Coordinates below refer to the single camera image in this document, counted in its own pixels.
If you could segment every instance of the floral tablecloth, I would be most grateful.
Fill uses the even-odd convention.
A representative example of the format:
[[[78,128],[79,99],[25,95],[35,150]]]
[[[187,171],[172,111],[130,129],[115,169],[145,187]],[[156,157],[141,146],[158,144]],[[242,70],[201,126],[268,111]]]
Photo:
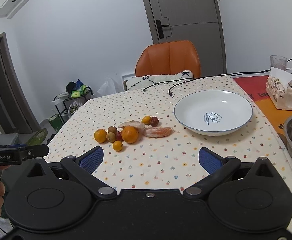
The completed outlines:
[[[99,145],[94,131],[107,130],[122,122],[156,116],[160,126],[172,127],[166,138],[140,136],[124,150],[116,152],[111,143],[104,143],[103,163],[93,175],[118,192],[122,188],[179,188],[183,191],[208,173],[198,161],[201,147],[226,157],[234,155],[243,162],[255,162],[266,156],[273,163],[292,192],[292,170],[278,142],[277,134],[255,103],[230,77],[214,77],[181,84],[168,94],[172,86],[161,84],[145,92],[141,89],[89,100],[70,118],[50,142],[48,162],[58,162],[67,155],[80,156]],[[229,135],[210,137],[191,132],[174,117],[174,106],[184,96],[207,89],[228,90],[247,98],[253,106],[253,117],[246,127]],[[292,232],[292,220],[288,227]]]

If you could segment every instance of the gray cushion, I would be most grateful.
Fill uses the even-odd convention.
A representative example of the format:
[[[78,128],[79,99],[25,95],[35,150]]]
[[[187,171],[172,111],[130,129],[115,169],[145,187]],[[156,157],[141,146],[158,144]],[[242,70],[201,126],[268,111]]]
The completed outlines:
[[[18,139],[18,133],[0,134],[0,145],[15,144]]]

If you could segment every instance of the black door handle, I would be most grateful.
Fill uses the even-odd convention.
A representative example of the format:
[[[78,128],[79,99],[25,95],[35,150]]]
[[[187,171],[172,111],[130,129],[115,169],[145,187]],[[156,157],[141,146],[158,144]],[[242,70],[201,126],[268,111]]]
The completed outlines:
[[[169,24],[162,25],[162,23],[160,22],[160,20],[156,20],[156,26],[157,26],[159,38],[160,39],[163,39],[164,38],[163,27],[169,27]]]

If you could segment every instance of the tissue box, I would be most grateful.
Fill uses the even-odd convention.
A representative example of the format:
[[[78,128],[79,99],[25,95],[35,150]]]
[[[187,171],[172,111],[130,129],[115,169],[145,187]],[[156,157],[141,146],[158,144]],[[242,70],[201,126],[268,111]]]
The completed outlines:
[[[292,88],[285,89],[277,77],[269,77],[266,82],[266,92],[277,109],[292,110]]]

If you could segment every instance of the orange chair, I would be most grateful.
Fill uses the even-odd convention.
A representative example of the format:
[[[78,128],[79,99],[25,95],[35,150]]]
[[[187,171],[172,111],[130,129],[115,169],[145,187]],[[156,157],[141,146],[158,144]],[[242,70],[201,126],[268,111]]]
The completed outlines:
[[[200,77],[198,54],[190,41],[173,41],[148,46],[136,64],[135,75],[175,75],[183,70]]]

